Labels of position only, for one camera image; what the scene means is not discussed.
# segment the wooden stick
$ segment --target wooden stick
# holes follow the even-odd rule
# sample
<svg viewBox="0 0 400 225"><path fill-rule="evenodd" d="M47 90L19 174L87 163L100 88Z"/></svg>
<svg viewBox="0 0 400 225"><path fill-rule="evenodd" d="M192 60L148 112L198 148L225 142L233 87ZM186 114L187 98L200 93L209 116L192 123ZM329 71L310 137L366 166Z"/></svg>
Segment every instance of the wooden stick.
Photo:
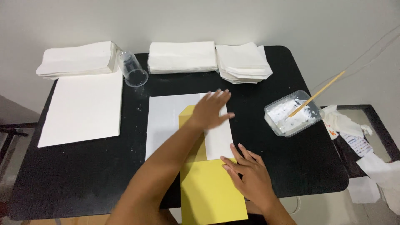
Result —
<svg viewBox="0 0 400 225"><path fill-rule="evenodd" d="M327 87L329 87L333 82L335 82L340 76L342 76L344 74L343 71L341 72L338 76L336 76L335 78L333 78L333 80L331 80L327 85L325 85L323 88L321 88L321 90L319 90L316 94L314 94L310 99L308 99L305 103L303 103L300 107L298 107L294 112L292 112L288 118L294 116L296 113L298 113L302 108L304 108L304 106L308 105L315 97L317 97L319 94L321 94L321 92L323 92Z"/></svg>

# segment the hand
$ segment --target hand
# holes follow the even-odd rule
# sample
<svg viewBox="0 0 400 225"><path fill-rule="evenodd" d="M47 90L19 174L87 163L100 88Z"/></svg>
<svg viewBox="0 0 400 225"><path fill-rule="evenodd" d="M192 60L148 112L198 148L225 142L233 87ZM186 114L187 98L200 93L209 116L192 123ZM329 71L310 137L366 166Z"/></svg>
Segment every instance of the hand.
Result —
<svg viewBox="0 0 400 225"><path fill-rule="evenodd" d="M221 156L221 160L226 163L222 166L232 178L235 187L265 213L274 206L276 201L279 201L272 189L267 168L261 156L246 150L242 144L238 146L244 157L239 154L233 144L230 144L230 149L239 164Z"/></svg>
<svg viewBox="0 0 400 225"><path fill-rule="evenodd" d="M221 93L221 90L217 90L214 94L207 93L197 103L191 118L188 120L188 124L207 130L221 125L227 119L234 118L235 114L232 112L219 116L221 108L228 102L230 96L231 93L228 89L223 93Z"/></svg>

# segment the clear plastic container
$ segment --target clear plastic container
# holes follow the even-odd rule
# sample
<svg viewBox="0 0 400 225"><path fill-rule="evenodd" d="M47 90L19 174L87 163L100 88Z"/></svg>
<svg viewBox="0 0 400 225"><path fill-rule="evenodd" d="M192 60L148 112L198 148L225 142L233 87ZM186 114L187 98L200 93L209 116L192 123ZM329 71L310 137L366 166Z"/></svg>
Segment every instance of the clear plastic container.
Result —
<svg viewBox="0 0 400 225"><path fill-rule="evenodd" d="M122 51L118 54L118 65L125 77L125 83L130 87L140 87L144 85L149 75L139 64L135 55L129 51Z"/></svg>
<svg viewBox="0 0 400 225"><path fill-rule="evenodd" d="M305 120L304 122L299 123L299 124L293 123L293 124L296 124L296 125L292 129L288 130L287 126L284 127L286 122L290 122L287 119L287 116L289 116L290 113L294 112L295 109L300 106L300 104L298 104L297 107L294 107L294 108L290 109L287 113L285 113L286 119L277 121L276 123L271 118L271 117L274 117L274 115L275 115L275 114L273 114L273 112L276 112L276 108L275 107L277 107L280 104L282 104L282 105L280 105L279 107L283 107L284 103L286 103L288 101L295 100L295 99L306 100L307 101L309 98L310 98L310 96L303 90L298 90L296 92L293 92L292 94L287 95L287 96L285 96L285 97L283 97L283 98L281 98L281 99L279 99L279 100L267 105L264 108L264 112L265 112L264 119L265 119L265 121L267 121L267 123L269 124L269 126L272 128L272 130L275 132L276 135L285 136L285 137L291 137L291 136L297 134L298 132L306 129L307 127L313 125L314 123L322 120L325 117L324 111L319 106L317 106L314 101L311 101L307 105L307 106L309 106L309 108L305 109L306 107L304 107L302 109L302 110L309 110L310 115L311 115L310 119Z"/></svg>

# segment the yellow folder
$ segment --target yellow folder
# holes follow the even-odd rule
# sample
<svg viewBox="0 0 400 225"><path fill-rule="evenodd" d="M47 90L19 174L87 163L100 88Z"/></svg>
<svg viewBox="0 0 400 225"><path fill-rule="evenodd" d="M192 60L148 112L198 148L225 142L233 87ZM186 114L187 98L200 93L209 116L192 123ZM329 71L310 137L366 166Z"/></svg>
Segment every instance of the yellow folder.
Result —
<svg viewBox="0 0 400 225"><path fill-rule="evenodd" d="M188 106L179 115L179 127L190 118L193 109ZM222 167L224 162L207 161L204 135L196 143L180 171L182 225L248 219L244 197Z"/></svg>

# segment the white glue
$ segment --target white glue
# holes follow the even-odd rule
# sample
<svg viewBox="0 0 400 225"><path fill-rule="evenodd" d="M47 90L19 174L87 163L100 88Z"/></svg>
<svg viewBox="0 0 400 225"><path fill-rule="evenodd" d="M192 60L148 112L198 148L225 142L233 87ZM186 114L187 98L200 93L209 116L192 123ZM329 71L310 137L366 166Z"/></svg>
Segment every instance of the white glue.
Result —
<svg viewBox="0 0 400 225"><path fill-rule="evenodd" d="M315 121L316 118L312 117L312 113L309 110L309 106L305 106L294 116L288 118L288 116L294 112L301 104L306 100L299 99L288 99L283 103L270 109L267 113L272 121L278 126L282 133L286 133L298 126L304 126Z"/></svg>

